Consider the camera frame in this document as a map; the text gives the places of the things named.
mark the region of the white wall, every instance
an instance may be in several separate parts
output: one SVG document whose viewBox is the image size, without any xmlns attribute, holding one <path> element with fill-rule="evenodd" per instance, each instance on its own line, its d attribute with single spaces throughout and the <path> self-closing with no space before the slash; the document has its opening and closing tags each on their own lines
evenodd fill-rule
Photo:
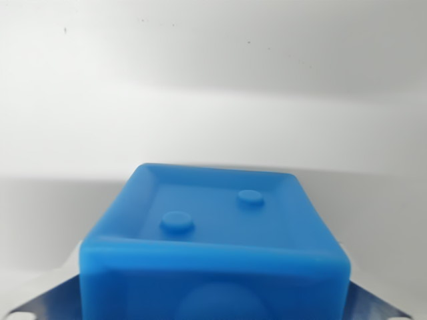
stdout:
<svg viewBox="0 0 427 320">
<path fill-rule="evenodd" d="M 427 300 L 426 10 L 0 0 L 3 266 L 58 266 L 143 162 L 299 169 L 358 266 Z"/>
</svg>

